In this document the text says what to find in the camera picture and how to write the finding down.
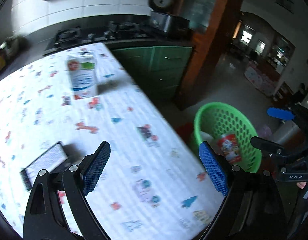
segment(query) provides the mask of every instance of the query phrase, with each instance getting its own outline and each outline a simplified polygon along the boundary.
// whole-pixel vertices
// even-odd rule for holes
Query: green cabinet
[[[153,46],[114,49],[113,55],[151,98],[171,99],[182,78],[191,47]]]
[[[138,47],[112,50],[114,56],[133,77],[137,84],[143,82],[148,72],[153,47]]]

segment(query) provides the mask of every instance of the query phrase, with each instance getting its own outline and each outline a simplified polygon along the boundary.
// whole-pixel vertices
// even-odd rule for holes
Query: kitchen counter
[[[53,38],[41,41],[31,45],[28,49],[22,51],[12,63],[5,67],[0,72],[0,81],[20,69],[21,67],[30,64],[38,59],[43,58],[44,51]],[[129,40],[110,40],[104,41],[103,44],[108,49],[122,49],[130,47],[147,47],[147,46],[181,46],[193,47],[193,43],[187,40],[171,40],[164,37],[157,36],[157,38],[143,38],[143,39],[129,39]]]

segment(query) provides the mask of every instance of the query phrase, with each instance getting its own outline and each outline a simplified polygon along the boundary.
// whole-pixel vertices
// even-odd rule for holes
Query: glass cabinet
[[[208,27],[216,0],[184,0],[180,16],[190,21],[190,28],[204,33]]]

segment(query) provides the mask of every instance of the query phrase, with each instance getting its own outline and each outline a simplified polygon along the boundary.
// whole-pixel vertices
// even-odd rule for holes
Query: floor
[[[200,102],[184,111],[180,111],[173,103],[155,102],[155,105],[175,129],[187,122],[193,122],[201,106],[210,102],[222,102],[241,111],[256,130],[265,124],[275,132],[280,122],[267,115],[267,109],[272,106],[271,100],[245,78],[246,65],[247,62],[240,62],[223,54],[213,76],[206,81],[206,89],[202,91]]]

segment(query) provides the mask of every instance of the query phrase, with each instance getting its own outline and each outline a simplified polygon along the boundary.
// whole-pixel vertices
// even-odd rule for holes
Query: patterned tablecloth
[[[105,140],[111,157],[86,197],[111,239],[191,239],[223,196],[201,163],[102,43],[94,51],[101,93],[73,99],[69,51],[29,64],[0,82],[0,209],[22,236],[29,192],[19,172],[57,141],[81,156]],[[80,234],[66,196],[62,207]]]

